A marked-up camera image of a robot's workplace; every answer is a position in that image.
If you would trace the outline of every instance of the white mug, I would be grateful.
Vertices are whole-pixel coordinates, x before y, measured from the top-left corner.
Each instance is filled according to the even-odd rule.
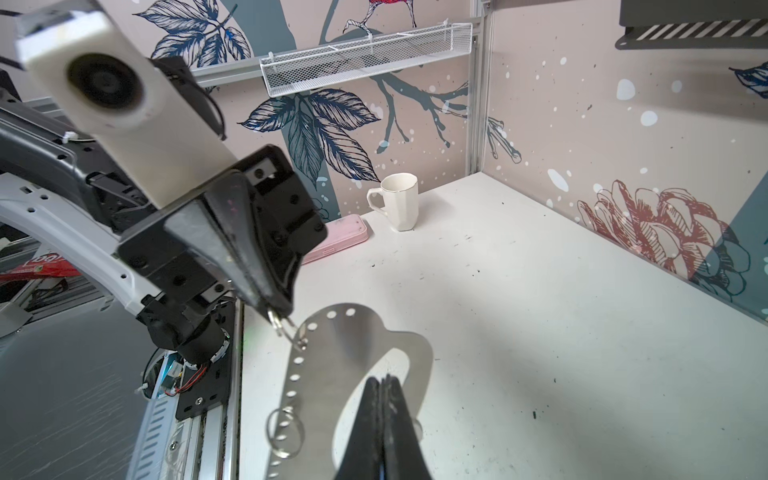
[[[393,174],[382,180],[381,185],[368,190],[368,205],[387,217],[395,230],[411,230],[419,217],[419,179],[413,174]],[[384,198],[383,209],[371,201],[375,194]]]

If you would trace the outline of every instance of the red package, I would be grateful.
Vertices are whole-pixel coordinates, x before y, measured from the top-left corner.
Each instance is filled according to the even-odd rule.
[[[78,276],[80,272],[58,253],[46,253],[33,258],[13,270],[0,273],[0,281],[36,280],[62,276]]]

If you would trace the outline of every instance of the white wire basket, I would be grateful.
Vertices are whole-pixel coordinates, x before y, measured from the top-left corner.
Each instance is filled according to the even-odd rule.
[[[472,52],[472,24],[441,25],[260,59],[270,97],[326,87],[342,81],[423,65]]]

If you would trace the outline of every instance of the camera lens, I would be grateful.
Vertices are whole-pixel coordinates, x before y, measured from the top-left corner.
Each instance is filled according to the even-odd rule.
[[[109,55],[82,55],[69,64],[69,81],[85,97],[103,108],[130,108],[141,99],[142,87],[136,73]]]

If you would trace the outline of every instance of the mug handle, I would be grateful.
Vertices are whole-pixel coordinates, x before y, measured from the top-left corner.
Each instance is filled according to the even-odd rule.
[[[376,205],[374,205],[373,202],[371,201],[371,196],[376,194],[381,195],[382,198],[384,198],[384,195],[382,194],[382,192],[383,190],[381,188],[372,188],[368,190],[368,193],[366,194],[366,200],[368,200],[369,207],[371,207],[372,209],[376,210],[377,212],[379,212],[380,214],[386,217],[387,216],[386,212],[381,208],[377,207]]]

